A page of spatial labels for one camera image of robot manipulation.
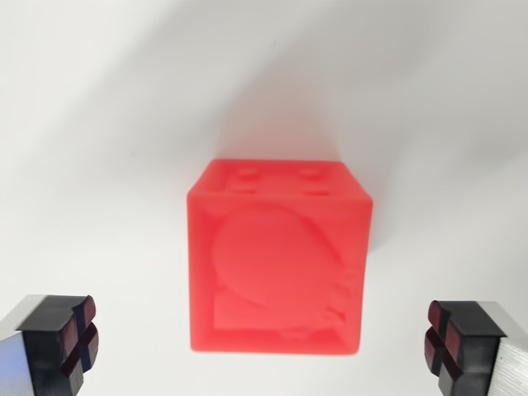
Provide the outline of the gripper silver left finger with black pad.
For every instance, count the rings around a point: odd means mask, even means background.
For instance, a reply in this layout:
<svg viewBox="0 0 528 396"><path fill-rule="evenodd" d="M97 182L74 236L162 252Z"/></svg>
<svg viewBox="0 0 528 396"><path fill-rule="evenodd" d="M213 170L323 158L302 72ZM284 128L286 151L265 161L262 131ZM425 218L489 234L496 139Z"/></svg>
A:
<svg viewBox="0 0 528 396"><path fill-rule="evenodd" d="M76 395L95 364L90 295L27 295L1 320L2 395Z"/></svg>

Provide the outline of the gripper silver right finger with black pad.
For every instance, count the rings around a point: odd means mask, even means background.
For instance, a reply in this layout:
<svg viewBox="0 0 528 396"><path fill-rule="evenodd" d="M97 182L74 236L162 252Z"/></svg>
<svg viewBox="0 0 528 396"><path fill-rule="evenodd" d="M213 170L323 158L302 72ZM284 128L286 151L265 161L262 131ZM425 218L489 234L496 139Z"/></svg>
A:
<svg viewBox="0 0 528 396"><path fill-rule="evenodd" d="M446 396L527 394L527 331L492 301L434 300L424 339Z"/></svg>

